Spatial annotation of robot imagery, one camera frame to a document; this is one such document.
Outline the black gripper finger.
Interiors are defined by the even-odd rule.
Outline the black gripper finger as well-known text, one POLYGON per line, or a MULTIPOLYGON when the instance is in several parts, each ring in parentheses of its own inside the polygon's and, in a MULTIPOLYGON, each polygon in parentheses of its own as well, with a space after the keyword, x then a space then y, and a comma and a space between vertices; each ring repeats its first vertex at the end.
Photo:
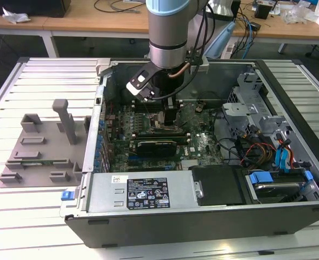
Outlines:
POLYGON ((176 97, 172 96, 163 101, 164 107, 164 125, 171 126, 176 120, 176 114, 180 104, 176 101, 176 97))

